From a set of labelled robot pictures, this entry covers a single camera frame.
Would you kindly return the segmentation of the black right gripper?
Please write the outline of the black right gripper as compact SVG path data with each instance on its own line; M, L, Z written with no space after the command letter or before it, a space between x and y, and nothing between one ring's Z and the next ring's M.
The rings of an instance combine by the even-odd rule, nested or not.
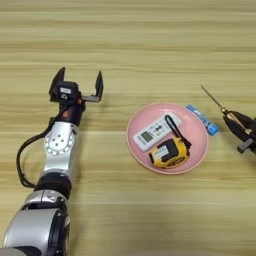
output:
M232 111L231 114L236 117L237 121L233 121L224 116L223 119L230 129L230 131L241 141L237 146L239 153L244 153L247 149L254 151L256 147L256 137L254 135L248 135L243 129L256 129L256 119L252 119L240 112Z

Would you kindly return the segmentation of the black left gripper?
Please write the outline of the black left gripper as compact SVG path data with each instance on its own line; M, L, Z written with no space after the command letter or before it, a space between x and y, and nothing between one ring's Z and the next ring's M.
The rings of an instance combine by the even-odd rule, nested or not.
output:
M65 68L62 67L52 80L49 96L51 100L57 99L58 89L57 83L64 80ZM102 72L99 72L95 83L96 93L90 96L82 96L82 100L79 100L76 104L69 106L62 116L59 118L60 121L68 122L74 125L79 125L81 122L82 114L86 109L85 102L100 102L103 95L104 84Z

